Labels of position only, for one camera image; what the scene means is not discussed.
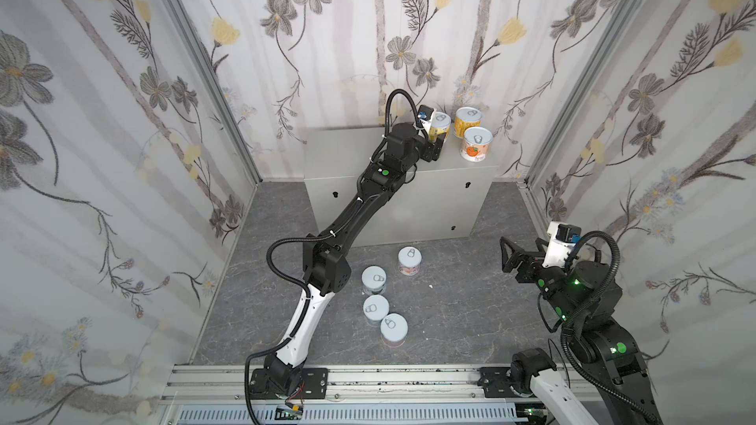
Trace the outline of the yellow white label can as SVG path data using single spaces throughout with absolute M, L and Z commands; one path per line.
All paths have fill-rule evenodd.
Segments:
M 430 130 L 428 137 L 431 142 L 435 142 L 439 136 L 446 135 L 451 126 L 451 117 L 441 111 L 435 111 L 431 118 Z

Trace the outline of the orange persimmon label can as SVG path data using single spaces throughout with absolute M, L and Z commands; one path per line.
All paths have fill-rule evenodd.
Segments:
M 488 129 L 480 126 L 468 128 L 463 136 L 461 157 L 471 163 L 484 161 L 492 140 L 493 135 Z

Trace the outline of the pink label can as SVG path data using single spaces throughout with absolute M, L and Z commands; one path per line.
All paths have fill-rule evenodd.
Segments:
M 408 277 L 417 275 L 421 270 L 422 255 L 421 250 L 407 246 L 398 253 L 398 265 L 400 272 Z

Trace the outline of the purple label can front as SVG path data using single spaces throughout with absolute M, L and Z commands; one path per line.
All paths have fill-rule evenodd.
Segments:
M 409 324 L 404 316 L 398 313 L 390 313 L 382 320 L 380 332 L 388 346 L 398 347 L 406 340 Z

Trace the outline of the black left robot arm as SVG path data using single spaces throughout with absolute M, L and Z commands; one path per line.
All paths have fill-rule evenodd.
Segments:
M 288 399 L 300 390 L 314 333 L 326 307 L 352 275 L 348 264 L 350 248 L 373 216 L 407 183 L 407 175 L 417 170 L 417 163 L 439 159 L 444 141 L 444 138 L 431 141 L 411 94 L 393 90 L 386 100 L 380 145 L 356 180 L 356 196 L 320 234 L 282 238 L 268 248 L 266 263 L 270 271 L 299 287 L 301 296 L 283 339 L 276 346 L 246 357 L 244 401 L 252 423 L 260 422 L 252 405 L 252 361 L 264 360 L 265 392 Z M 275 251 L 287 244 L 302 246 L 301 279 L 287 275 L 275 265 Z

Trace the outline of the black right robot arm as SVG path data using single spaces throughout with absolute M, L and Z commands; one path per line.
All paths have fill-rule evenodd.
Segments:
M 633 336 L 613 320 L 622 297 L 615 281 L 620 251 L 607 233 L 559 224 L 551 240 L 527 252 L 500 239 L 502 271 L 533 283 L 559 321 L 560 344 L 575 371 L 595 386 L 620 424 L 660 424 L 645 359 Z

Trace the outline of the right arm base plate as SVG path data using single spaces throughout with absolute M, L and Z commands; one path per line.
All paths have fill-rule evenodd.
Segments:
M 527 399 L 532 393 L 525 389 L 522 381 L 516 381 L 510 374 L 509 366 L 482 367 L 476 383 L 487 399 Z

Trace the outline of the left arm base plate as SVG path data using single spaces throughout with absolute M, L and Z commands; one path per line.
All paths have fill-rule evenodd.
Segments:
M 272 372 L 254 369 L 245 391 L 252 401 L 263 399 L 325 399 L 328 387 L 327 368 L 298 368 Z

